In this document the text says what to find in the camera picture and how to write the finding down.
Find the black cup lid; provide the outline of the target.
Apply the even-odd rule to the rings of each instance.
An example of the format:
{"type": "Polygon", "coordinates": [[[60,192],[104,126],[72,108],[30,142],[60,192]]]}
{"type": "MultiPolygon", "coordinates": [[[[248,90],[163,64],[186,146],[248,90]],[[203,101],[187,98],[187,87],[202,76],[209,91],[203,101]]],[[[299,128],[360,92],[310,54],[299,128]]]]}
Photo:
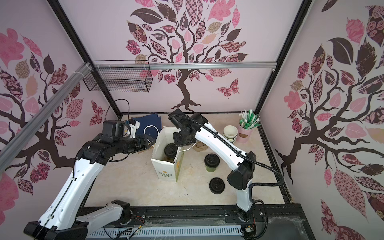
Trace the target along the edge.
{"type": "Polygon", "coordinates": [[[220,158],[216,154],[207,154],[204,163],[208,168],[217,168],[220,165],[220,158]]]}
{"type": "Polygon", "coordinates": [[[167,144],[164,149],[165,157],[168,161],[173,161],[176,158],[178,147],[174,144],[167,144]]]}

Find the white illustrated paper bag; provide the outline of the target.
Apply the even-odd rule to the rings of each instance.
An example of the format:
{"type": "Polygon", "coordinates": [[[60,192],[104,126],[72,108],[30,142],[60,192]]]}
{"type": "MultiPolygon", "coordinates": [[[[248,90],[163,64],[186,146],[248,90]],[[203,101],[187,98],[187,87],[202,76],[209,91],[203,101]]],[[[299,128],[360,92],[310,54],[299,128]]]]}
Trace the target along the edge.
{"type": "Polygon", "coordinates": [[[167,144],[174,143],[173,133],[179,131],[176,127],[162,128],[154,144],[151,161],[161,181],[172,183],[178,181],[185,152],[194,146],[178,147],[176,158],[173,161],[168,161],[165,157],[164,149],[167,144]]]}

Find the green paper coffee cup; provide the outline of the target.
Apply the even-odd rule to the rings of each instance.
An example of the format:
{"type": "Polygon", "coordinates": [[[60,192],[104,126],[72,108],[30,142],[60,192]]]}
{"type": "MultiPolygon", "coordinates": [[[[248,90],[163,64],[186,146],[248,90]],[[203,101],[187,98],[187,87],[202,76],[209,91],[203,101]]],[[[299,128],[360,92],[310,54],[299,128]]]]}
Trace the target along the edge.
{"type": "Polygon", "coordinates": [[[217,167],[209,167],[209,166],[206,166],[206,170],[209,172],[209,173],[213,173],[215,172],[217,169],[217,167]]]}

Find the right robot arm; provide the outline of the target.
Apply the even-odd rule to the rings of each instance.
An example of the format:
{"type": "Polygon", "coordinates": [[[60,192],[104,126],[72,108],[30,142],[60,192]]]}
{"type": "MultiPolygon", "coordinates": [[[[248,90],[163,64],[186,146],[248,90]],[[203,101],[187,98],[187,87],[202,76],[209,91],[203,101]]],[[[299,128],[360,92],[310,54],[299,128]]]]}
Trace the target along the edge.
{"type": "Polygon", "coordinates": [[[231,173],[227,176],[227,182],[236,189],[237,215],[242,221],[249,221],[253,215],[254,204],[257,202],[253,199],[253,187],[278,187],[284,183],[284,177],[277,169],[258,162],[257,156],[253,152],[246,153],[227,141],[200,113],[194,113],[189,117],[177,109],[168,116],[170,122],[178,129],[173,133],[176,146],[189,146],[200,141],[229,166],[231,173]],[[275,183],[253,183],[256,166],[274,173],[277,181],[275,183]]]}

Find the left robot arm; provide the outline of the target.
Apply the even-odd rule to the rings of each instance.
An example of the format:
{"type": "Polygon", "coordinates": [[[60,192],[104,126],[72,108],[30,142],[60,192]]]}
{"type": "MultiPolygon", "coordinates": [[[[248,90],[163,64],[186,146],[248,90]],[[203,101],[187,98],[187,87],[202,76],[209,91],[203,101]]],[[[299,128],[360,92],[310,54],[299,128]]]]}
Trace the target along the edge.
{"type": "Polygon", "coordinates": [[[84,240],[109,223],[130,223],[131,206],[120,200],[90,214],[78,217],[77,213],[96,177],[112,157],[141,152],[155,143],[148,135],[136,136],[135,131],[135,125],[105,121],[103,131],[78,151],[73,171],[51,206],[38,221],[27,223],[24,234],[35,240],[84,240]]]}

